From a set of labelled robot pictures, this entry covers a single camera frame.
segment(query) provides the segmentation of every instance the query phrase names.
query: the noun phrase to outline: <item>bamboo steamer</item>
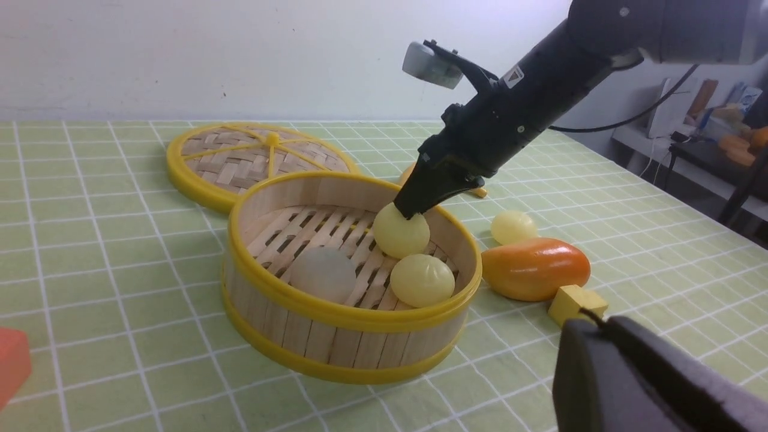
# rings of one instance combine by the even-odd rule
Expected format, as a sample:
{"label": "bamboo steamer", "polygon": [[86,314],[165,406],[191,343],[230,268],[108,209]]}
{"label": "bamboo steamer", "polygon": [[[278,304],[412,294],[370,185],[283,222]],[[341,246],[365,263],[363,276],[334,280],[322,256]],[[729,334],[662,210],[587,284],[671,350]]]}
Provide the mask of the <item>bamboo steamer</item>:
{"label": "bamboo steamer", "polygon": [[[257,350],[323,380],[385,384],[416,377],[451,351],[482,275],[480,250],[442,208],[425,214],[426,253],[453,270],[447,301],[414,309],[389,289],[397,262],[376,246],[370,229],[399,188],[359,174],[311,171],[259,183],[230,212],[222,294],[227,316]],[[344,304],[293,287],[291,264],[302,251],[338,248],[356,266]]]}

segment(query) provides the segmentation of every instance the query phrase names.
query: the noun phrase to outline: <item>orange mango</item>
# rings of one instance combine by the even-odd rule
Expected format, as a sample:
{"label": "orange mango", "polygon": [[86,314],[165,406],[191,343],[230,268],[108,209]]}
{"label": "orange mango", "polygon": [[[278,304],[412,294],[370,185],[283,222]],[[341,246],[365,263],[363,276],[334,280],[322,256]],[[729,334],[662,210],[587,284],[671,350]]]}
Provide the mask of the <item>orange mango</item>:
{"label": "orange mango", "polygon": [[482,253],[483,278],[513,300],[551,300],[559,287],[583,287],[590,275],[584,252],[555,238],[529,238]]}
{"label": "orange mango", "polygon": [[751,141],[752,147],[758,151],[768,145],[768,126],[753,131]]}

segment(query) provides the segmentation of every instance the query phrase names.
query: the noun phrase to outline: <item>yellow bun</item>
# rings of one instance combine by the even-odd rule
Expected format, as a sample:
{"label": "yellow bun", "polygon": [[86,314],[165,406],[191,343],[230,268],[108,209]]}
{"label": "yellow bun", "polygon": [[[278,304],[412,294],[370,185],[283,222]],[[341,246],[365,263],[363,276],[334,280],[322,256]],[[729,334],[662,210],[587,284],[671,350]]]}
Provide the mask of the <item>yellow bun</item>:
{"label": "yellow bun", "polygon": [[530,216],[515,210],[503,211],[491,222],[491,236],[499,244],[513,244],[538,237],[536,223]]}
{"label": "yellow bun", "polygon": [[429,243],[429,225],[424,215],[405,219],[394,203],[387,204],[373,219],[373,238],[385,254],[405,258],[419,254]]}
{"label": "yellow bun", "polygon": [[438,258],[416,254],[403,258],[389,275],[395,296],[413,307],[428,307],[448,300],[456,281],[451,269]]}

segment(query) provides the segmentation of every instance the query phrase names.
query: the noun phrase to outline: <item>cable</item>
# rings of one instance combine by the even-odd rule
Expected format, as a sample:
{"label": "cable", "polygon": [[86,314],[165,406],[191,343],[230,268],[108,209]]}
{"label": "cable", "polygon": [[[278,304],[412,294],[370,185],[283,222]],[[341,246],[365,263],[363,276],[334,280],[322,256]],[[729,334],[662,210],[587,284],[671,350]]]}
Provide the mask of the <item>cable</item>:
{"label": "cable", "polygon": [[624,121],[619,121],[618,123],[613,123],[612,125],[608,126],[601,126],[599,128],[586,128],[586,129],[572,129],[572,128],[560,128],[558,126],[550,126],[549,128],[553,131],[558,132],[570,132],[573,134],[586,134],[589,132],[602,132],[602,131],[610,131],[611,129],[619,128],[624,125],[629,125],[631,122],[643,117],[644,115],[648,114],[649,112],[653,111],[654,109],[658,108],[659,105],[663,104],[667,101],[667,99],[671,98],[674,92],[677,91],[678,88],[680,88],[683,83],[696,71],[696,69],[699,67],[699,65],[693,65],[688,69],[687,72],[685,72],[685,75],[683,75],[682,78],[672,87],[664,96],[661,97],[656,103],[651,105],[648,109],[641,112],[638,115],[635,115],[633,118],[629,118]]}
{"label": "cable", "polygon": [[643,174],[645,174],[645,171],[648,171],[648,168],[650,168],[650,164],[654,163],[655,149],[656,149],[656,138],[654,138],[654,140],[650,142],[650,156],[648,156],[648,164],[645,165],[645,169],[643,170],[643,172],[640,173],[638,177],[642,178]]}
{"label": "cable", "polygon": [[667,156],[669,156],[669,155],[671,155],[671,154],[672,154],[672,152],[671,152],[671,151],[668,151],[668,152],[667,152],[667,153],[664,155],[664,157],[661,159],[661,161],[659,161],[659,166],[657,166],[657,167],[656,167],[656,174],[654,174],[654,181],[653,181],[653,183],[651,183],[653,186],[656,186],[656,177],[658,177],[658,176],[659,176],[659,170],[661,169],[661,165],[663,165],[663,164],[664,164],[664,161],[667,159]]}

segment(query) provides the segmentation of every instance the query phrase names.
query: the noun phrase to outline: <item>yellow rim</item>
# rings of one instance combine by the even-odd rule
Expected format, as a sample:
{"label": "yellow rim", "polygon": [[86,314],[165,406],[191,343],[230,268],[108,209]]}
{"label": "yellow rim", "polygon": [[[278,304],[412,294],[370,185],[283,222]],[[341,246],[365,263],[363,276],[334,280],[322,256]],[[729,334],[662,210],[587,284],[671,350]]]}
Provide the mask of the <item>yellow rim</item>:
{"label": "yellow rim", "polygon": [[245,194],[241,195],[235,203],[229,220],[229,248],[237,271],[245,276],[262,294],[270,300],[280,304],[284,308],[295,311],[305,317],[321,321],[334,327],[342,327],[350,330],[372,331],[380,333],[395,333],[403,331],[418,331],[428,327],[434,327],[451,319],[468,307],[469,301],[475,295],[482,277],[482,264],[480,250],[477,247],[469,231],[456,218],[445,209],[437,207],[442,216],[448,218],[471,245],[475,255],[475,273],[470,278],[467,286],[457,295],[447,301],[430,307],[422,307],[409,311],[371,311],[357,307],[344,306],[313,297],[291,287],[284,281],[272,275],[264,267],[254,260],[242,239],[237,235],[240,232],[238,217],[243,203],[252,195],[262,189],[268,188],[280,181],[292,181],[299,178],[312,177],[336,177],[348,178],[356,181],[368,181],[384,188],[399,190],[399,187],[387,181],[366,177],[359,174],[347,174],[331,171],[306,171],[295,174],[287,174],[260,182]]}
{"label": "yellow rim", "polygon": [[391,367],[387,369],[353,369],[351,367],[333,366],[312,361],[306,357],[288,351],[285,348],[274,344],[254,330],[240,316],[240,313],[237,312],[230,301],[230,296],[227,293],[227,287],[224,284],[223,278],[221,281],[221,298],[224,304],[224,310],[227,312],[227,316],[232,325],[237,332],[261,354],[264,354],[272,361],[282,364],[296,372],[300,372],[301,374],[315,377],[320,380],[335,381],[344,384],[391,384],[418,377],[440,364],[440,362],[451,353],[451,350],[462,335],[462,331],[459,331],[453,341],[437,354],[408,366]]}
{"label": "yellow rim", "polygon": [[[218,188],[211,183],[208,183],[207,181],[203,180],[195,174],[192,170],[187,167],[187,164],[184,163],[184,157],[181,156],[181,149],[184,146],[184,143],[187,142],[189,138],[192,138],[193,136],[200,134],[202,132],[208,131],[210,129],[216,129],[216,128],[231,128],[235,131],[246,131],[248,127],[252,128],[264,128],[269,131],[282,131],[294,135],[299,135],[304,138],[307,138],[308,140],[318,142],[331,151],[339,156],[339,158],[344,161],[344,164],[349,169],[350,172],[354,174],[359,173],[359,169],[357,168],[357,165],[355,162],[346,155],[343,151],[336,148],[334,145],[331,145],[328,142],[325,142],[321,139],[315,138],[311,135],[304,134],[300,131],[295,131],[293,129],[288,128],[281,128],[279,126],[272,126],[272,125],[262,125],[259,123],[221,123],[218,125],[208,125],[203,126],[202,128],[195,128],[190,131],[187,131],[183,133],[182,135],[177,136],[168,146],[167,150],[167,166],[168,166],[168,178],[170,179],[170,182],[173,186],[176,187],[176,189],[179,190],[182,194],[184,194],[187,198],[189,198],[192,201],[197,202],[198,204],[210,208],[211,210],[219,211],[220,213],[228,214],[230,210],[232,209],[232,206],[235,204],[235,201],[237,200],[237,194],[229,191],[225,191],[224,189]],[[270,154],[273,151],[273,146],[270,146]]]}

